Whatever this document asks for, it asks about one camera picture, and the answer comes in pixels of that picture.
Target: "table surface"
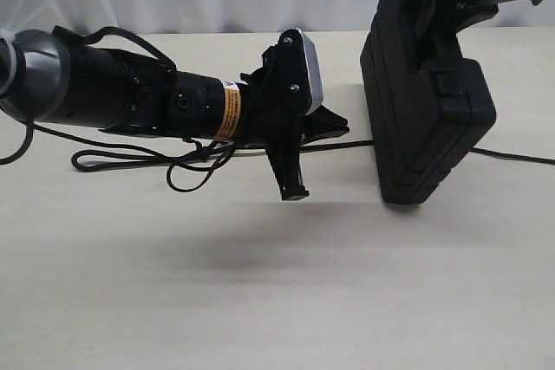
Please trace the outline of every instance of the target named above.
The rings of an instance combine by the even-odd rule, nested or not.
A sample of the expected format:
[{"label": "table surface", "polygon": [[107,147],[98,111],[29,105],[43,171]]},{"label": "table surface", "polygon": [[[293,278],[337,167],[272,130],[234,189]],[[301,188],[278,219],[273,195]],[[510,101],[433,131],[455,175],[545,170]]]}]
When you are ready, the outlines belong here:
[{"label": "table surface", "polygon": [[[365,36],[312,34],[344,140],[370,136]],[[236,80],[278,35],[148,39],[180,68]],[[499,111],[480,145],[555,157],[555,29],[460,41]],[[1,118],[3,153],[22,136]],[[304,155],[311,196],[282,203],[265,158],[180,195],[163,168],[75,172],[82,148],[38,133],[0,169],[3,370],[555,368],[555,168],[471,155],[425,205],[395,210],[369,149]]]}]

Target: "orange warning label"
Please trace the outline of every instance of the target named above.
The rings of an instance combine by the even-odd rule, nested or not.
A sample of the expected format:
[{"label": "orange warning label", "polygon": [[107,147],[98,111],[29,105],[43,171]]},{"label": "orange warning label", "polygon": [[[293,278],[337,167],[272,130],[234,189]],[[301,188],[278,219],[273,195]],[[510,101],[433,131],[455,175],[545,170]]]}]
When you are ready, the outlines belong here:
[{"label": "orange warning label", "polygon": [[216,133],[216,139],[229,140],[237,131],[241,117],[241,92],[237,84],[222,81],[225,90],[224,119]]}]

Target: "white table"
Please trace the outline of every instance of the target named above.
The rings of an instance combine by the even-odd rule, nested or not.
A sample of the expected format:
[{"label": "white table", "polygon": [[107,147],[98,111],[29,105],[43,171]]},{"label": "white table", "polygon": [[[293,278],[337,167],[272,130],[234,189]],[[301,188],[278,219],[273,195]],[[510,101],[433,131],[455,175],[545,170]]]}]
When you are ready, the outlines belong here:
[{"label": "white table", "polygon": [[[369,137],[365,36],[312,36],[344,140]],[[278,35],[149,39],[180,68],[237,80]],[[499,111],[480,145],[555,157],[555,29],[461,43]],[[3,154],[22,136],[0,120]],[[161,168],[77,173],[82,148],[39,133],[0,169],[3,370],[555,367],[555,168],[471,155],[420,209],[391,210],[369,149],[303,156],[311,197],[287,204],[265,158],[179,195]]]}]

